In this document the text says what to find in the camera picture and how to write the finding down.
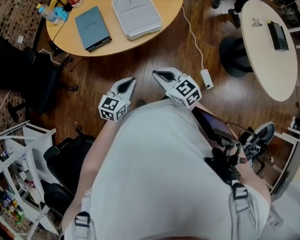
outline white metal rack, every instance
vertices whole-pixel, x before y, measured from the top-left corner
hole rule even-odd
[[[13,134],[16,130],[22,129],[23,135],[16,136]],[[14,198],[19,206],[24,211],[25,217],[33,222],[33,225],[28,232],[27,239],[31,239],[38,224],[40,223],[46,230],[59,235],[56,226],[47,217],[49,208],[44,206],[41,210],[35,205],[26,200],[27,193],[20,196],[18,190],[9,173],[8,167],[24,156],[28,165],[28,170],[33,177],[35,188],[38,190],[41,200],[44,203],[44,189],[40,180],[45,180],[48,183],[59,183],[57,179],[49,172],[46,161],[44,160],[45,151],[50,148],[52,144],[52,135],[56,133],[56,129],[47,130],[30,123],[30,121],[23,122],[14,127],[11,127],[0,133],[0,140],[4,140],[5,147],[12,149],[13,153],[5,161],[0,160],[0,173],[4,174],[10,188],[14,192]],[[14,139],[24,140],[25,145],[21,145]],[[9,224],[0,216],[0,222],[15,236],[15,239],[23,239],[17,232],[15,232]]]

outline strap buckle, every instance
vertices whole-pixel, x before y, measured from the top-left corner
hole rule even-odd
[[[248,197],[247,188],[239,182],[234,183],[232,186],[233,199],[245,199]]]
[[[89,228],[90,220],[90,214],[86,211],[82,211],[75,216],[74,224],[79,227]]]

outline dark brown hardwood floor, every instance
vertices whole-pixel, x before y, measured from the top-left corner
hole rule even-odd
[[[126,77],[137,79],[131,101],[133,109],[138,99],[142,98],[151,103],[164,96],[163,90],[152,77],[152,71],[162,67],[175,67],[190,75],[199,84],[202,91],[200,102],[217,117],[254,129],[271,121],[275,124],[277,132],[287,132],[292,117],[300,118],[300,109],[296,108],[296,102],[300,103],[300,94],[297,96],[294,91],[288,100],[275,101],[262,90],[253,73],[236,79],[228,75],[220,63],[221,40],[229,35],[241,37],[241,30],[235,29],[227,15],[228,9],[234,7],[234,1],[222,1],[218,9],[211,8],[211,0],[183,1],[185,14],[191,22],[192,31],[204,55],[203,65],[209,70],[214,84],[212,89],[204,88],[200,75],[201,55],[195,47],[181,9],[165,31],[140,47],[95,58],[70,54],[74,60],[64,69],[62,81],[69,85],[78,85],[78,91],[60,89],[58,106],[42,116],[31,114],[32,123],[48,129],[56,128],[56,143],[67,137],[75,137],[77,126],[82,126],[85,134],[96,137],[105,123],[98,113],[99,102],[115,81]],[[296,43],[300,42],[297,35],[294,35],[293,39]],[[49,40],[44,26],[37,50],[49,50]],[[65,54],[60,54],[55,60],[61,61],[64,56]],[[300,49],[297,49],[297,59],[300,81]],[[272,156],[276,165],[283,169],[290,152],[291,146],[275,137],[267,149],[266,161]],[[279,174],[267,165],[263,176],[273,184]]]

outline oval table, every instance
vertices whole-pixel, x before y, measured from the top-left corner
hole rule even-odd
[[[258,18],[262,26],[254,26]],[[267,22],[282,26],[289,50],[275,50]],[[224,69],[234,77],[254,72],[263,90],[274,100],[283,102],[294,92],[298,61],[294,42],[281,17],[266,3],[249,0],[242,8],[242,38],[228,36],[219,46]]]
[[[49,7],[53,9],[56,2],[56,0],[52,0]],[[111,2],[112,0],[83,0],[81,6],[73,8],[69,13],[68,20],[64,23],[64,26],[62,26],[63,23],[54,25],[47,21],[46,28],[51,40],[54,40],[53,42],[60,49],[73,55],[94,57],[121,53],[140,46],[159,35],[175,19],[183,0],[152,0],[162,18],[162,28],[160,31],[146,34],[133,41],[129,41],[126,38]],[[88,52],[84,49],[81,42],[75,18],[94,6],[98,6],[112,41],[93,52]]]

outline black table leg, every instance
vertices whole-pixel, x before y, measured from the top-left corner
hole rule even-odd
[[[227,36],[219,46],[219,57],[227,73],[235,78],[244,77],[253,72],[242,38]]]

